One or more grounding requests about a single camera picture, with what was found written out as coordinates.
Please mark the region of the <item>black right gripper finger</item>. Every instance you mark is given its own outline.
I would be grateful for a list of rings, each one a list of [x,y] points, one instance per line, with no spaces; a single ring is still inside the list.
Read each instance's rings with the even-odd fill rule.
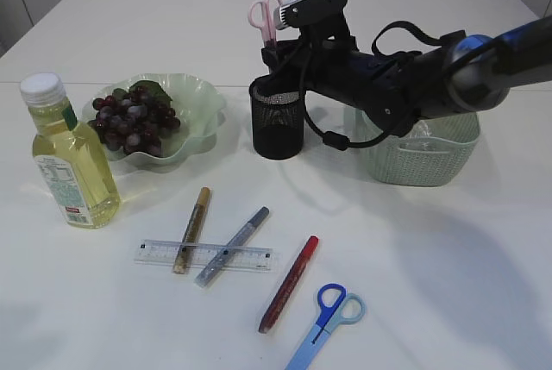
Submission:
[[[303,98],[299,89],[299,72],[271,73],[252,82],[252,98]]]

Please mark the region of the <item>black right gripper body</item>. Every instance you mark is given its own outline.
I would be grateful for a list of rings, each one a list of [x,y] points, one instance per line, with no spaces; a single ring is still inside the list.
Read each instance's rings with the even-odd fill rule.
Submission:
[[[323,41],[319,47],[302,38],[280,41],[275,48],[262,48],[261,57],[269,74],[298,71],[307,91],[326,97],[362,95],[362,53],[353,36],[348,41]]]

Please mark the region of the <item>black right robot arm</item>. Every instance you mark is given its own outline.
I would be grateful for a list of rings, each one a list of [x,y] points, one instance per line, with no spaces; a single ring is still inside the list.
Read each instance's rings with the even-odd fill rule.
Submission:
[[[420,120],[491,110],[510,89],[551,79],[549,17],[494,38],[456,31],[433,39],[406,21],[388,27],[410,32],[432,51],[367,54],[352,35],[307,26],[296,40],[262,51],[272,72],[256,78],[249,94],[268,100],[313,91],[361,110],[380,131],[356,145],[370,147],[405,136]]]

